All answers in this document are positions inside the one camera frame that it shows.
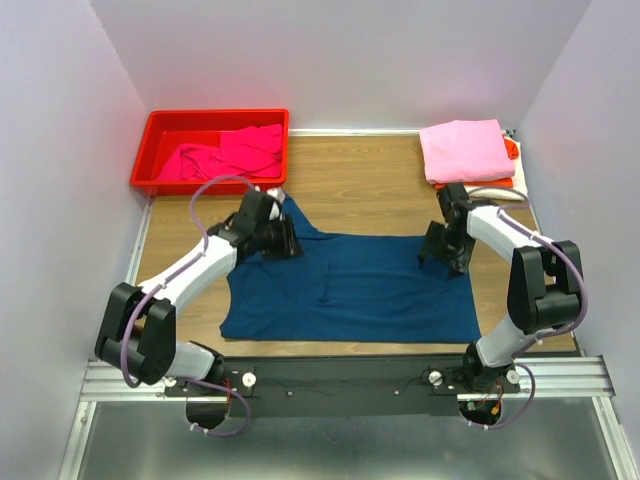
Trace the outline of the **aluminium rail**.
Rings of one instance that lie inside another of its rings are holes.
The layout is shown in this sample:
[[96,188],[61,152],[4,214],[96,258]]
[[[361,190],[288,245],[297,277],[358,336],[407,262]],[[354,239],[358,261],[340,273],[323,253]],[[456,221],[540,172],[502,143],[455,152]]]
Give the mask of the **aluminium rail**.
[[[457,394],[460,401],[491,398],[503,394],[506,398],[586,398],[613,397],[615,390],[603,359],[599,357],[531,357],[516,364],[506,377],[491,386],[485,393],[465,393],[460,387],[439,384],[433,386],[425,374],[399,381],[382,379],[329,380],[318,379],[276,380],[272,386],[288,396],[298,392],[352,393],[358,388],[378,388],[396,396],[406,393],[413,386],[425,386],[430,393]],[[153,401],[170,398],[213,398],[220,393],[210,393],[198,385],[187,385],[175,380],[162,380],[154,385],[136,389],[127,387],[121,374],[101,362],[91,362],[85,372],[80,399],[86,402]]]

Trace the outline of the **red plastic bin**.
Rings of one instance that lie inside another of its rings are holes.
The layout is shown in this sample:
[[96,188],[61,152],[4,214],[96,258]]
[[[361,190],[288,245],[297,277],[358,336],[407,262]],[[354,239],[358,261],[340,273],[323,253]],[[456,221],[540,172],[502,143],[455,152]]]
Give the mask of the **red plastic bin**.
[[239,194],[245,179],[269,189],[287,178],[286,109],[157,110],[147,120],[130,184],[149,195]]

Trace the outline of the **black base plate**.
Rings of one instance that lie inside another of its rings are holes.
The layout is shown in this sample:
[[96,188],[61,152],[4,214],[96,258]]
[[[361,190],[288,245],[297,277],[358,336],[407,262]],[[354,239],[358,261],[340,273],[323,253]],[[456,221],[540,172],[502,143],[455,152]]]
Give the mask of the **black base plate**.
[[486,368],[462,354],[228,357],[206,380],[167,382],[189,422],[207,430],[227,418],[461,416],[494,425],[520,390],[513,365]]

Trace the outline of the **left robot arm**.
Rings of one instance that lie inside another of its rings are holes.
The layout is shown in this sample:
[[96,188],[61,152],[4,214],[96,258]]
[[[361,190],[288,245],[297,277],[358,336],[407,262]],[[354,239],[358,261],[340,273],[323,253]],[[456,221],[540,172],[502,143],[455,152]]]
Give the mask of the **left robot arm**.
[[155,277],[121,282],[109,294],[94,353],[120,370],[137,388],[164,379],[209,383],[223,375],[220,355],[177,339],[177,320],[214,281],[228,276],[257,254],[266,259],[301,256],[293,221],[280,188],[248,190],[239,209],[203,229],[196,246]]

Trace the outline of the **folded cream t shirt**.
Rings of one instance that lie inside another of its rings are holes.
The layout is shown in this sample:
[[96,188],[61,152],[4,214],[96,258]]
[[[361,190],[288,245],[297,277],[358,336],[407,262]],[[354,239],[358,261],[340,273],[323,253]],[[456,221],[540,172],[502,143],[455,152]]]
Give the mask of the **folded cream t shirt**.
[[470,197],[507,201],[524,201],[528,197],[521,145],[509,137],[504,137],[504,143],[507,155],[514,164],[514,175],[493,181],[465,183]]

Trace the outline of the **folded orange t shirt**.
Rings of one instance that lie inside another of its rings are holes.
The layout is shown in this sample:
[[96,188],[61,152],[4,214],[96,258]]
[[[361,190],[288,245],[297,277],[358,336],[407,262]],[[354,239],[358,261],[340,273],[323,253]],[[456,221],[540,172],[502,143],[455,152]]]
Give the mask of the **folded orange t shirt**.
[[468,186],[514,187],[516,176],[521,170],[521,147],[512,138],[503,136],[504,152],[495,153],[495,158],[487,156],[463,159],[444,167],[444,172],[436,176],[432,184],[441,189],[446,184],[464,183]]

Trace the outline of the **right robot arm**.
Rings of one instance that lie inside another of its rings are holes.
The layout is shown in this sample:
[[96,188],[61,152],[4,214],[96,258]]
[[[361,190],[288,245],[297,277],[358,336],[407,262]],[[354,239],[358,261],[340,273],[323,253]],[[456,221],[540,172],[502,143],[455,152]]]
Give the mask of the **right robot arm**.
[[539,341],[575,329],[588,300],[581,256],[571,241],[553,241],[507,214],[505,207],[469,196],[463,184],[437,193],[443,222],[431,222],[418,255],[436,260],[449,277],[469,270],[474,247],[482,242],[510,267],[507,313],[487,335],[466,349],[455,381],[470,392],[492,387],[514,360]]

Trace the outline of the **folded pink t shirt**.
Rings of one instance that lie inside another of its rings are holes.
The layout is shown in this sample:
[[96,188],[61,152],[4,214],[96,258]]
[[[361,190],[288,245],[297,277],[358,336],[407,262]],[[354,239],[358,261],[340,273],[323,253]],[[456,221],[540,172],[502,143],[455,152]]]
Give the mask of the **folded pink t shirt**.
[[509,158],[497,119],[454,120],[419,131],[428,183],[493,181],[512,177]]

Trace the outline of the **magenta t shirt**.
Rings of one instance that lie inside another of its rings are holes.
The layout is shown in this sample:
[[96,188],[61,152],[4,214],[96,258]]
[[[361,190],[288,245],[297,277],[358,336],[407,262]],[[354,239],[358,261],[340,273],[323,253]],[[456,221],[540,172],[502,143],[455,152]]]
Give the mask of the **magenta t shirt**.
[[250,126],[220,134],[218,146],[183,143],[170,155],[157,179],[207,182],[225,175],[274,179],[282,173],[283,127]]

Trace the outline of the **dark blue t shirt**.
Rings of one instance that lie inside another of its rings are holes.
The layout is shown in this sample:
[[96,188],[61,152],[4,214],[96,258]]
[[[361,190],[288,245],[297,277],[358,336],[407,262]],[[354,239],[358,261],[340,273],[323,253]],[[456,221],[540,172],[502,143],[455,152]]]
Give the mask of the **dark blue t shirt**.
[[480,338],[469,275],[419,261],[419,236],[326,233],[292,197],[303,254],[256,255],[227,277],[231,301],[220,326],[232,340],[454,343]]

